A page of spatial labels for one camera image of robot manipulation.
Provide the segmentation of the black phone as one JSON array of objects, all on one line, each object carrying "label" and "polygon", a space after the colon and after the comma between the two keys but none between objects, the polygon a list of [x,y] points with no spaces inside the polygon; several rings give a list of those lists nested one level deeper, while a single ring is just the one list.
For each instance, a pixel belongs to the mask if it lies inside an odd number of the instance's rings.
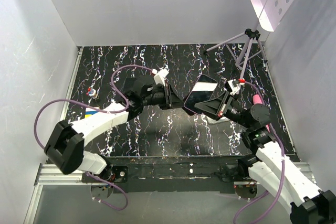
[{"label": "black phone", "polygon": [[184,107],[195,114],[202,114],[202,110],[198,109],[195,105],[209,100],[217,85],[218,82],[215,79],[201,74],[186,97]]}]

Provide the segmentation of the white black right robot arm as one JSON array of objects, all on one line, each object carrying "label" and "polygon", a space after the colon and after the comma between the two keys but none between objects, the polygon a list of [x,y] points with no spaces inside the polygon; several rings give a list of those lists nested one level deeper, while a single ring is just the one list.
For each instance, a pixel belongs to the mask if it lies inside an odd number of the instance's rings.
[{"label": "white black right robot arm", "polygon": [[288,211],[292,223],[335,223],[335,194],[323,191],[284,154],[270,133],[270,113],[263,104],[242,108],[229,92],[211,99],[197,91],[195,108],[211,119],[226,117],[245,127],[242,139],[252,154],[241,159],[238,176],[259,182]]}]

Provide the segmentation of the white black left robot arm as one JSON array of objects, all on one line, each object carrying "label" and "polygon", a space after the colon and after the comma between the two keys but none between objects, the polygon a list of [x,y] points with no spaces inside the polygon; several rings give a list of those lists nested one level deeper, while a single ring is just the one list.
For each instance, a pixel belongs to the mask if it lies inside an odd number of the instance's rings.
[{"label": "white black left robot arm", "polygon": [[129,106],[118,100],[88,118],[70,123],[63,120],[55,125],[44,152],[63,174],[81,170],[93,173],[100,182],[108,181],[112,170],[107,159],[85,151],[91,141],[131,121],[142,113],[145,106],[157,105],[162,110],[183,107],[183,100],[167,81],[156,84],[149,76],[127,78],[121,92],[129,100]]}]

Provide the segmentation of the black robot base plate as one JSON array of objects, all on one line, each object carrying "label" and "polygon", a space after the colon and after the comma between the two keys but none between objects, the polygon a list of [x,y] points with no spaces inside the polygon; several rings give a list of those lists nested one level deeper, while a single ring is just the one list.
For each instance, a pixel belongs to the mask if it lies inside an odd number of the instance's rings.
[{"label": "black robot base plate", "polygon": [[109,157],[111,180],[127,193],[218,191],[257,196],[257,183],[241,176],[240,156]]}]

